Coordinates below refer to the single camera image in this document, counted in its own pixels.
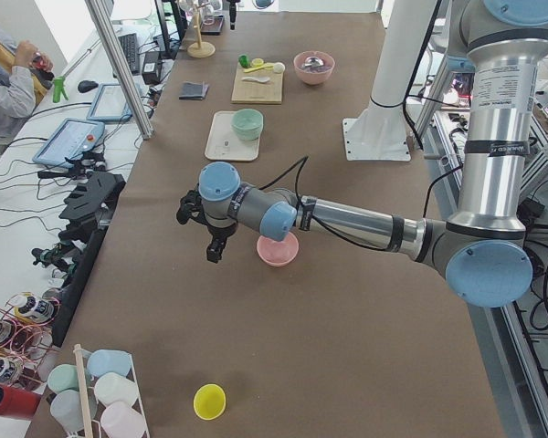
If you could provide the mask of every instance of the red cup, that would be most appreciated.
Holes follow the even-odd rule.
[[[31,420],[35,415],[39,402],[40,394],[0,385],[1,417]]]

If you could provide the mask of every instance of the blue joint cap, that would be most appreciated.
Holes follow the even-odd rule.
[[[294,225],[296,214],[296,209],[285,201],[273,204],[262,216],[259,233],[277,242],[283,241]]]
[[[548,25],[548,0],[483,0],[498,20],[513,26]]]
[[[465,57],[452,57],[451,55],[448,55],[447,66],[450,71],[456,71],[458,73],[475,72],[475,64]]]
[[[224,201],[240,184],[239,173],[228,162],[212,162],[199,174],[199,193],[207,201]]]
[[[453,292],[468,303],[500,308],[528,290],[532,273],[522,248],[503,240],[483,240],[452,256],[445,277]]]

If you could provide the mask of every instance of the cup rack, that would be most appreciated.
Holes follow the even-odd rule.
[[[93,354],[91,351],[88,351],[86,349],[83,349],[80,344],[76,344],[73,348],[73,353],[75,355],[75,365],[77,367],[77,376],[79,381],[79,399],[81,402],[81,416],[83,418],[83,432],[84,432],[84,438],[93,438],[93,428],[92,423],[96,423],[98,426],[99,431],[99,438],[102,437],[101,432],[101,424],[98,420],[92,420],[91,414],[90,414],[90,403],[89,403],[89,390],[93,391],[93,385],[89,386],[86,383],[86,371],[85,371],[85,363],[84,360],[88,360],[91,354]],[[136,369],[134,367],[134,362],[132,360],[132,355],[128,353],[128,356],[130,358],[130,371],[128,375],[126,376],[127,379],[133,381],[136,384],[136,387],[138,388],[138,398],[136,402],[136,407],[138,408],[138,413],[142,416],[145,424],[145,431],[144,435],[141,437],[145,438],[151,438],[150,431],[148,428],[148,422],[146,421],[146,416],[144,414],[144,407],[142,405],[142,395],[140,394],[140,387],[138,385],[138,380],[136,378]],[[80,437],[80,435],[74,434],[71,435],[68,438],[76,438]]]

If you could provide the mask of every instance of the white spoon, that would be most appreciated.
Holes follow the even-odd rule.
[[[246,82],[257,82],[265,84],[270,81],[270,76],[244,76],[241,80]]]

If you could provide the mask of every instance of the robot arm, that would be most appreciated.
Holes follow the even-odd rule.
[[[548,2],[458,0],[449,52],[475,65],[475,83],[458,210],[446,222],[408,220],[241,182],[230,164],[206,166],[177,219],[205,224],[218,261],[242,223],[274,240],[294,225],[402,252],[431,266],[470,304],[500,307],[532,281],[516,216],[534,103],[537,63],[548,54]]]

